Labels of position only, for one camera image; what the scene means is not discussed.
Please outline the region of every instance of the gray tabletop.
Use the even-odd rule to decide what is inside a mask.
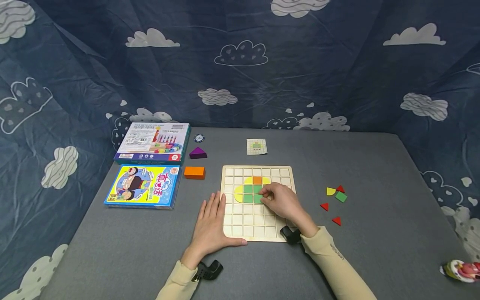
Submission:
[[[247,156],[247,138],[266,139],[268,154]],[[478,299],[478,285],[440,274],[442,262],[468,256],[395,135],[193,128],[187,152],[197,146],[208,158],[184,166],[204,166],[206,178],[182,178],[173,211],[105,207],[114,164],[41,299],[154,299],[190,241],[201,201],[220,189],[223,165],[291,166],[302,205],[379,300]],[[339,184],[344,204],[325,195]],[[204,261],[214,259],[222,274],[202,281],[193,299],[335,298],[299,244],[250,242]]]

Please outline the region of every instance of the toy box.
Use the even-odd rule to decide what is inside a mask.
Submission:
[[[182,165],[190,130],[187,123],[134,122],[114,159],[121,165]]]
[[[122,165],[104,204],[110,207],[173,209],[179,166]]]

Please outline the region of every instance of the small card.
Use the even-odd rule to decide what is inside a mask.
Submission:
[[[266,140],[247,139],[247,155],[267,154]]]

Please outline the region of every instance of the green square piece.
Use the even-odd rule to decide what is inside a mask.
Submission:
[[[253,193],[258,194],[258,192],[262,189],[263,185],[254,185],[253,186]]]
[[[335,198],[337,198],[340,202],[343,203],[347,199],[347,195],[345,195],[342,192],[337,192],[336,195],[335,195]]]
[[[246,193],[246,194],[253,193],[253,186],[252,185],[244,185],[243,186],[243,192]]]
[[[253,203],[262,204],[262,201],[260,201],[260,199],[262,198],[263,198],[262,195],[253,195]]]
[[[243,195],[243,203],[253,203],[253,195]]]

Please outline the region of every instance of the beige sleeve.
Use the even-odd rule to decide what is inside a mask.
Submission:
[[[311,238],[301,236],[305,252],[317,263],[327,278],[337,300],[376,300],[377,298],[335,247],[323,226]]]
[[[198,285],[198,281],[192,282],[195,274],[197,268],[192,271],[177,261],[156,300],[189,300]]]

